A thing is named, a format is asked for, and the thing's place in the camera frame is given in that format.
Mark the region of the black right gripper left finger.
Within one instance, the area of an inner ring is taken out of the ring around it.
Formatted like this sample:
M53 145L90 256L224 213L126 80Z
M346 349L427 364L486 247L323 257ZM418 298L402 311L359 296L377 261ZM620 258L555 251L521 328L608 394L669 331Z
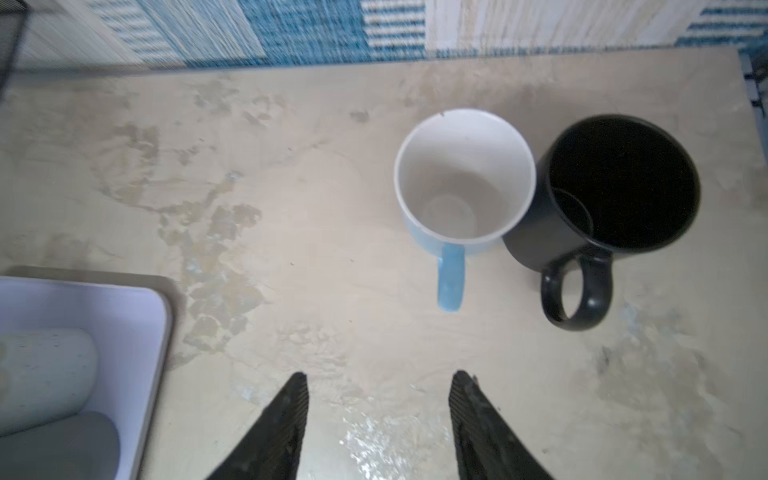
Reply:
M262 411L211 479L294 480L309 407L307 377L296 372Z

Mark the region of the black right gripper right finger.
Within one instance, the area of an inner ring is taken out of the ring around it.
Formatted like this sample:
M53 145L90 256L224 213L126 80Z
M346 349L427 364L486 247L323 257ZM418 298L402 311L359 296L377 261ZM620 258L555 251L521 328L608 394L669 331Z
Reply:
M448 404L461 479L552 479L466 371L453 375Z

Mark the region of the light blue mug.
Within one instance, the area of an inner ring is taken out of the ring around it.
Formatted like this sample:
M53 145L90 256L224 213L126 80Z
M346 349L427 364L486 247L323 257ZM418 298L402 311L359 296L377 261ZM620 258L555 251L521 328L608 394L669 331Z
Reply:
M410 235L438 261L437 304L456 312L467 256L501 239L532 203L537 173L531 149L495 114L446 110L407 135L393 181Z

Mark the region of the black ceramic mug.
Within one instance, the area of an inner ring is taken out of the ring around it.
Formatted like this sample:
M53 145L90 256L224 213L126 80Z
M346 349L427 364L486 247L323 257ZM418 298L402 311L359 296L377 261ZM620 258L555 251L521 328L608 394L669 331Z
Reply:
M585 331L607 315L615 260L660 250L693 224L701 187L694 162L660 127L603 114L568 127L536 166L535 194L503 241L540 274L547 320Z

